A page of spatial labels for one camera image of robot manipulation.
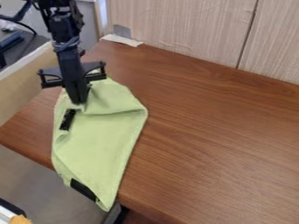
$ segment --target green cloth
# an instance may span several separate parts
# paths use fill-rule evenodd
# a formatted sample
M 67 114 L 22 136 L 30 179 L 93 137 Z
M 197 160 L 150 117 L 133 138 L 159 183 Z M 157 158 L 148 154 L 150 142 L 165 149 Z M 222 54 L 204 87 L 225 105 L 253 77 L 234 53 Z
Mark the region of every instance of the green cloth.
M 78 109 L 69 131 L 60 130 L 67 109 Z M 52 162 L 70 185 L 75 179 L 109 211 L 131 151 L 148 117 L 147 109 L 111 79 L 93 82 L 85 105 L 73 105 L 63 90 L 54 111 Z

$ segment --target wooden table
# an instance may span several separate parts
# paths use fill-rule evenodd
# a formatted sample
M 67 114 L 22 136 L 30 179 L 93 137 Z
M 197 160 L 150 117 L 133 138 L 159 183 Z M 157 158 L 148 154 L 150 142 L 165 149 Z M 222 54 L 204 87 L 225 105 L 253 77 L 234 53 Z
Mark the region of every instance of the wooden table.
M 158 223 L 299 223 L 299 87 L 142 45 L 102 41 L 116 81 L 149 109 L 118 199 Z M 43 90 L 0 129 L 0 143 L 51 168 Z

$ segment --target cabinet door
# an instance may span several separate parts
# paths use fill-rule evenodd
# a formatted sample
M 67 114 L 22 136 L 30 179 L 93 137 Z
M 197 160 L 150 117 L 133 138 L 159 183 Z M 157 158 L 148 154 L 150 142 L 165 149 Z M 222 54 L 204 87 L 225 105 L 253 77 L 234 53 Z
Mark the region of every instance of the cabinet door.
M 259 1 L 240 69 L 299 83 L 299 1 Z
M 256 0 L 109 0 L 109 23 L 148 45 L 236 67 Z

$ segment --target floor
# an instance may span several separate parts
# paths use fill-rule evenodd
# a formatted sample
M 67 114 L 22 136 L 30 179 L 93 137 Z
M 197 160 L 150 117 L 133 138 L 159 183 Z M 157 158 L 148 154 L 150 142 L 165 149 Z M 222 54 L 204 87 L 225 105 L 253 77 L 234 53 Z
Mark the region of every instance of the floor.
M 65 187 L 54 171 L 0 145 L 0 198 L 38 224 L 100 224 L 106 213 Z

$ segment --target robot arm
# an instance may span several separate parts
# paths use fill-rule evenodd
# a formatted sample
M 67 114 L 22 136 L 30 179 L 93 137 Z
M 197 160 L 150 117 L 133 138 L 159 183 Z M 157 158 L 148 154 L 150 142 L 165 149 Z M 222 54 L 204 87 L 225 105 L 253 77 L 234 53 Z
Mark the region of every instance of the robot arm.
M 73 103 L 85 103 L 91 87 L 89 82 L 106 79 L 106 64 L 80 62 L 78 44 L 84 23 L 75 0 L 26 0 L 23 8 L 14 17 L 0 15 L 0 19 L 18 22 L 32 4 L 38 5 L 45 25 L 52 34 L 52 45 L 59 62 L 59 67 L 39 70 L 42 88 L 62 86 Z M 89 73 L 94 69 L 99 72 Z

